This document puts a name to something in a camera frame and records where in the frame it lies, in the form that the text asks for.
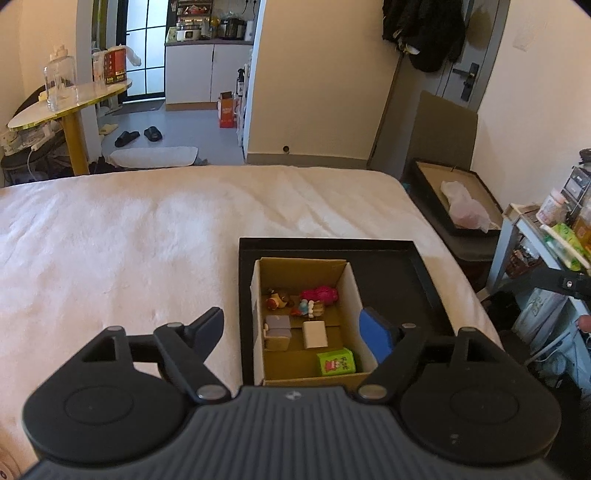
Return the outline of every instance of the white bath mat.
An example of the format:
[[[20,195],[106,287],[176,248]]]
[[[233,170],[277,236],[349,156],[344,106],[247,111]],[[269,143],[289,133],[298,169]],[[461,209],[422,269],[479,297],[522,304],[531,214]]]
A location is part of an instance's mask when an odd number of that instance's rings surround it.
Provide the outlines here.
[[[123,168],[187,167],[198,158],[197,147],[124,148],[115,150],[110,163]]]

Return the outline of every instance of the black jacket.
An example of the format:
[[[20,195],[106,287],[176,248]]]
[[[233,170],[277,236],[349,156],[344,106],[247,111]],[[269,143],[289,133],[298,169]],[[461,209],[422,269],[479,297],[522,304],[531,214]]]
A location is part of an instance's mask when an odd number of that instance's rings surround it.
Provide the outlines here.
[[[437,72],[445,58],[457,61],[466,39],[462,0],[384,0],[384,40],[401,51],[413,47],[413,66]]]

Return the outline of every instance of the pink toy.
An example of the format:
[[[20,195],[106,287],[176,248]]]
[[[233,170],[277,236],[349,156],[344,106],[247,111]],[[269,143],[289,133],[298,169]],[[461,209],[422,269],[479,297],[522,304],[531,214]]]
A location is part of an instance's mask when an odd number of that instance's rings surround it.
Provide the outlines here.
[[[339,292],[336,288],[322,286],[318,288],[312,288],[311,290],[304,290],[300,293],[302,300],[321,301],[324,305],[332,305],[339,299]]]

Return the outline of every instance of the round table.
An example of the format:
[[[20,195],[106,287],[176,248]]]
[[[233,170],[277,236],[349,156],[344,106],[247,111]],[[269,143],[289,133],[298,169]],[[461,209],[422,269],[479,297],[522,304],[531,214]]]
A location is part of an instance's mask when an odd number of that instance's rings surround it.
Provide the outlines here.
[[[46,100],[39,101],[25,108],[18,115],[15,115],[8,122],[8,128],[10,130],[24,130],[43,124],[49,120],[61,119],[61,126],[66,135],[66,144],[68,145],[74,175],[88,175],[90,173],[88,170],[88,159],[86,158],[84,140],[80,130],[78,111],[114,95],[119,95],[129,87],[131,87],[131,80],[107,86],[101,86],[93,82],[78,85],[77,102],[73,102],[62,110],[53,112],[49,110]]]

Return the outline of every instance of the fluffy white blanket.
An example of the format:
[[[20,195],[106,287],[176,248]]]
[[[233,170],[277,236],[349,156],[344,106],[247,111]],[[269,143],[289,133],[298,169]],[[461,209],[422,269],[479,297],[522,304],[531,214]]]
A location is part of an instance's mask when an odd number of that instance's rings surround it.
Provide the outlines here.
[[[210,306],[226,315],[207,365],[241,384],[238,239],[413,240],[454,330],[495,329],[441,239],[401,185],[378,172],[185,167],[0,189],[0,445],[21,469],[27,396],[109,325],[150,333]]]

